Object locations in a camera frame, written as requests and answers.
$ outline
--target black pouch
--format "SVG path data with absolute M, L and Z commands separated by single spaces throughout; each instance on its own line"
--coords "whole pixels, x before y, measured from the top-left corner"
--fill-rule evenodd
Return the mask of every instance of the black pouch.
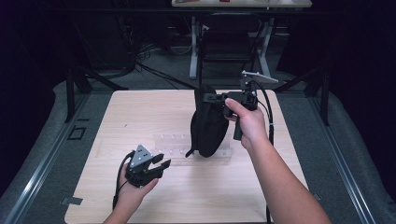
M 203 102 L 205 93 L 216 94 L 216 91 L 207 84 L 201 84 L 199 89 L 194 91 L 195 112 L 191 119 L 191 149 L 186 157 L 195 150 L 203 157 L 211 157 L 227 133 L 229 121 L 224 118 L 224 107 Z

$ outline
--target person's right hand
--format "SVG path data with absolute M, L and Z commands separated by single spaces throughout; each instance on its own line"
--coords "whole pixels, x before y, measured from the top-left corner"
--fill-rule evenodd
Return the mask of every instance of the person's right hand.
M 231 98 L 227 98 L 225 104 L 239 116 L 239 124 L 243 133 L 241 144 L 245 149 L 251 150 L 256 144 L 269 142 L 265 129 L 264 114 L 259 107 L 254 111 L 249 111 Z M 225 118 L 236 121 L 236 117 Z

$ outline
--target white table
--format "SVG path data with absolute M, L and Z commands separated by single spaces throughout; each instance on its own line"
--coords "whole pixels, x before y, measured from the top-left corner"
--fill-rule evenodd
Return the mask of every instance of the white table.
M 276 95 L 267 92 L 275 147 L 306 186 Z M 265 102 L 262 94 L 259 99 Z M 69 205 L 65 221 L 102 223 L 106 219 L 120 163 L 141 144 L 154 155 L 161 151 L 163 161 L 172 162 L 131 223 L 263 223 L 266 202 L 247 151 L 233 140 L 233 123 L 214 156 L 184 157 L 191 146 L 194 111 L 193 91 L 114 92 L 73 195 L 82 202 Z
M 264 10 L 269 10 L 274 7 L 288 7 L 288 8 L 303 8 L 311 7 L 312 2 L 310 0 L 230 0 L 230 2 L 220 2 L 220 0 L 198 0 L 190 1 L 184 3 L 177 3 L 176 0 L 172 0 L 173 7 L 231 7 L 235 9 L 236 7 L 258 7 Z M 263 35 L 262 48 L 258 50 L 260 65 L 262 67 L 262 72 L 264 75 L 264 80 L 262 82 L 267 83 L 277 83 L 277 80 L 271 77 L 268 63 L 265 59 L 265 54 L 268 49 L 268 43 L 271 38 L 271 33 L 273 30 L 274 19 L 269 20 L 265 23 Z M 191 54 L 191 66 L 190 66 L 190 78 L 196 79 L 197 66 L 198 66 L 198 55 L 197 55 L 197 41 L 196 41 L 197 27 L 195 18 L 192 17 L 191 20 L 191 44 L 192 44 L 192 54 Z

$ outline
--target wire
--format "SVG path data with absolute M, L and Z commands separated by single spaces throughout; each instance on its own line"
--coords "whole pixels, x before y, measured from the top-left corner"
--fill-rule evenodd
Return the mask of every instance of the wire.
M 75 27 L 76 31 L 78 32 L 78 36 L 80 37 L 80 39 L 85 43 L 85 45 L 91 50 L 91 52 L 93 53 L 93 55 L 95 56 L 95 58 L 97 60 L 99 60 L 105 67 L 109 68 L 109 69 L 117 69 L 117 70 L 122 70 L 121 72 L 117 73 L 117 74 L 112 74 L 107 76 L 107 78 L 114 78 L 114 77 L 123 77 L 127 74 L 129 74 L 130 72 L 132 72 L 134 69 L 134 65 L 131 65 L 130 67 L 126 68 L 126 69 L 120 69 L 118 67 L 114 67 L 112 65 L 110 65 L 109 63 L 106 63 L 105 60 L 102 59 L 102 57 L 99 56 L 99 54 L 96 52 L 96 50 L 93 48 L 93 46 L 90 44 L 90 42 L 85 38 L 85 36 L 83 35 L 83 33 L 78 29 L 78 27 L 73 24 L 73 26 Z
M 177 79 L 177 78 L 175 78 L 175 77 L 172 77 L 171 75 L 165 74 L 164 72 L 160 72 L 160 71 L 158 71 L 158 70 L 155 70 L 155 69 L 153 69 L 153 68 L 150 68 L 150 67 L 148 67 L 148 66 L 146 66 L 146 65 L 144 65 L 144 64 L 142 64 L 142 63 L 139 63 L 139 62 L 136 62 L 136 64 L 139 65 L 142 69 L 144 69 L 144 70 L 150 72 L 150 73 L 153 74 L 154 76 L 162 77 L 162 78 L 165 79 L 166 81 L 170 80 L 170 81 L 176 82 L 176 83 L 181 84 L 181 85 L 183 85 L 183 86 L 185 86 L 185 87 L 188 87 L 189 89 L 192 89 L 192 90 L 195 90 L 195 89 L 196 89 L 196 87 L 192 86 L 191 84 L 189 84 L 189 83 L 187 83 L 187 82 L 184 82 L 184 81 L 181 81 L 181 80 L 179 80 L 179 79 Z M 174 84 L 172 84 L 171 82 L 169 82 L 169 83 L 170 83 L 174 88 L 176 88 L 176 89 L 178 90 L 178 88 L 177 88 Z
M 134 151 L 128 153 L 128 155 L 126 155 L 125 158 L 121 162 L 121 165 L 120 165 L 120 168 L 119 168 L 119 172 L 117 174 L 116 192 L 115 192 L 114 197 L 113 197 L 113 209 L 116 207 L 117 201 L 119 200 L 119 194 L 120 194 L 121 188 L 126 184 L 126 182 L 128 182 L 128 180 L 127 180 L 120 187 L 120 175 L 121 175 L 121 171 L 122 171 L 123 165 L 125 164 L 126 160 L 128 160 L 128 158 L 132 158 L 133 155 L 134 155 Z
M 252 81 L 262 90 L 262 94 L 264 95 L 264 98 L 265 98 L 265 103 L 267 103 L 268 108 L 265 107 L 264 105 L 262 105 L 262 106 L 264 106 L 265 110 L 267 111 L 268 121 L 269 121 L 269 140 L 271 142 L 271 145 L 274 145 L 274 117 L 273 117 L 273 113 L 272 113 L 270 100 L 269 100 L 267 92 L 265 92 L 265 89 L 262 86 L 262 84 L 260 84 L 260 82 L 254 80 L 254 79 L 252 79 Z M 272 223 L 271 222 L 271 213 L 270 213 L 268 204 L 266 205 L 265 211 L 266 211 L 266 216 L 267 216 L 267 223 Z
M 183 21 L 186 23 L 186 27 L 189 29 L 190 34 L 192 34 L 190 25 L 189 25 L 189 23 L 187 22 L 186 17 L 183 17 Z M 182 55 L 182 54 L 188 53 L 188 52 L 191 50 L 191 48 L 192 48 L 192 43 L 190 44 L 189 48 L 188 48 L 187 50 L 183 51 L 183 52 L 177 52 L 177 51 L 175 51 L 176 48 L 182 48 L 182 47 L 171 47 L 170 49 L 171 49 L 175 54 Z

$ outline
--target dark background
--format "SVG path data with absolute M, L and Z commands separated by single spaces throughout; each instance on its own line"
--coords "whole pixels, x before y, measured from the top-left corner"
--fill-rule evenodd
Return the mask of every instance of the dark background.
M 91 17 L 86 21 L 75 17 L 73 23 L 62 18 L 48 20 L 35 1 L 9 2 L 0 6 L 1 194 L 48 118 L 55 99 L 52 88 L 66 79 L 74 63 L 93 68 L 134 66 L 134 54 L 125 49 L 116 18 Z M 93 2 L 98 7 L 111 6 L 105 0 Z M 385 188 L 395 200 L 395 4 L 391 0 L 375 4 L 312 2 L 313 7 L 307 10 L 346 10 L 348 16 L 342 20 L 295 20 L 278 70 L 301 76 L 330 58 L 331 92 L 359 129 Z M 51 3 L 64 6 L 58 1 Z M 79 32 L 94 36 L 94 41 L 85 43 Z

